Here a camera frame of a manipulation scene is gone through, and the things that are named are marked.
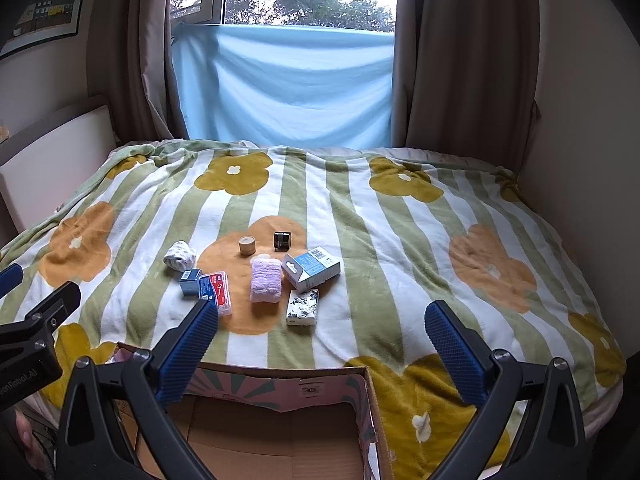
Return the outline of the person left hand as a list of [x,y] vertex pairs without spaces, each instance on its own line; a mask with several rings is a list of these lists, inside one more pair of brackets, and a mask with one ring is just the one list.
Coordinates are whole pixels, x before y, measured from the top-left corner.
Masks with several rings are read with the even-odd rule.
[[15,425],[22,447],[24,448],[26,462],[29,466],[32,466],[32,468],[46,471],[47,463],[43,449],[32,432],[32,425],[20,410],[15,412]]

